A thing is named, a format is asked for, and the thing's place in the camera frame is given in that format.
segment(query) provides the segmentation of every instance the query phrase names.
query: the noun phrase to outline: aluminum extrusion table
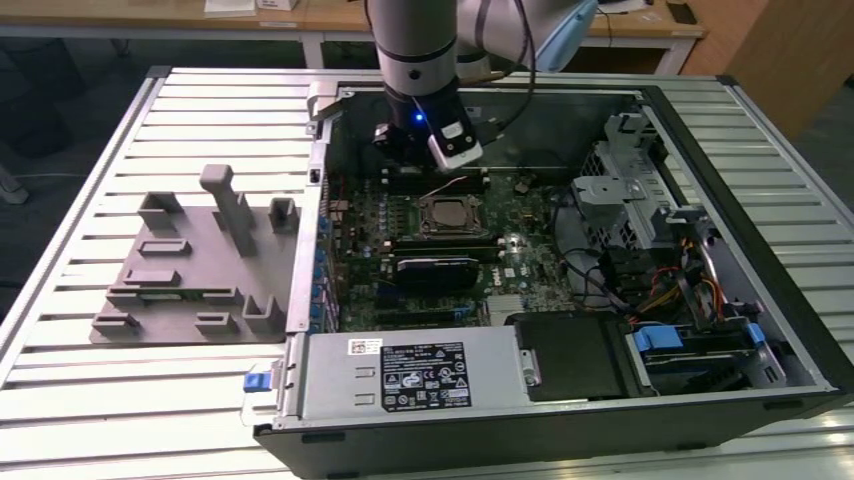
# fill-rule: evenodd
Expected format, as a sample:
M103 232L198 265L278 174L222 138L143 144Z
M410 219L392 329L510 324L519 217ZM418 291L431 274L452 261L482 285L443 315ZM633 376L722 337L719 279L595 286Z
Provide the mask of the aluminum extrusion table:
M0 471L24 478L292 478L243 425L243 373L280 345L107 348L92 315L142 220L148 190L211 202L206 163L263 206L306 184L315 81L374 71L174 69L148 78L0 327ZM738 87L714 78L543 75L542 82L655 84L793 278L854 358L854 217ZM674 177L691 198L689 181ZM272 413L275 394L256 413ZM774 424L717 448L408 474L399 478L850 478L854 413Z

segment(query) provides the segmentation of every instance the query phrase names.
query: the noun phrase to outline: floor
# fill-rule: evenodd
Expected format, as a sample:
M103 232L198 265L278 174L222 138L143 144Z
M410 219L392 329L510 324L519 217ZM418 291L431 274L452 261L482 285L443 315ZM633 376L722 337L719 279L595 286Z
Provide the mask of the floor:
M0 202L0 320L27 281L86 175L151 65L188 67L304 67L294 42L132 41L118 57L107 40L69 40L67 47L88 85L82 97L57 104L73 145L48 157L19 157L0 143L3 165L29 190L24 205ZM330 68L376 68L367 44L327 44ZM0 92L13 95L27 82L0 54ZM849 207L854 207L854 89L842 88L795 146Z

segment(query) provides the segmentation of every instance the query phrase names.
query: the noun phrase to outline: gray block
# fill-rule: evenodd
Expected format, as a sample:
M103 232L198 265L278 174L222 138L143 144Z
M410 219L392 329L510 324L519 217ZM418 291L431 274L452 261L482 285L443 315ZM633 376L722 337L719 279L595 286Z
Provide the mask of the gray block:
M230 178L231 169L215 170L215 179ZM279 198L267 208L250 208L230 185L214 184L218 195L230 193L234 200L218 199L216 208L182 207L168 192L147 195L139 210L146 225L95 317L94 343L284 340L299 219L294 202ZM223 215L220 200L234 209L230 214Z

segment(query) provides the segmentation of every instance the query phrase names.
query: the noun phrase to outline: table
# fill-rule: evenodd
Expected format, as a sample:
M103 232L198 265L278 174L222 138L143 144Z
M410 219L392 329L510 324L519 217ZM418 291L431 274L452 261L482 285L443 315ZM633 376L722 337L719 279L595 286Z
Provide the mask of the table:
M106 348L92 315L142 225L150 189L212 205L198 183L210 156L254 206L302 201L316 81L375 71L174 69L148 78L0 327L0 470L33 478L295 477L244 426L243 373L282 345ZM547 75L571 86L654 84L670 99L817 312L854 357L854 218L738 87L713 77ZM523 84L525 75L506 83ZM690 199L691 183L674 179ZM255 413L271 414L260 394ZM681 480L850 478L854 415L770 425L721 447L406 475L408 480L587 476Z
M324 66L327 41L372 41L362 2L302 0L292 11L259 10L255 17L204 18L204 0L4 0L0 36L158 40L291 40L303 44L306 65ZM655 73L678 74L699 25L674 22L663 0L626 15L599 16L586 47L665 50Z

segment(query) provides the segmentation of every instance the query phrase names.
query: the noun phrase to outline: warning label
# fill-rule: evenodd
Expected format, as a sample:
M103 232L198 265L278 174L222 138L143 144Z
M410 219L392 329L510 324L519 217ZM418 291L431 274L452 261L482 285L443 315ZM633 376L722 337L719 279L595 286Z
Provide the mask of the warning label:
M382 347L380 367L387 412L471 407L462 342Z

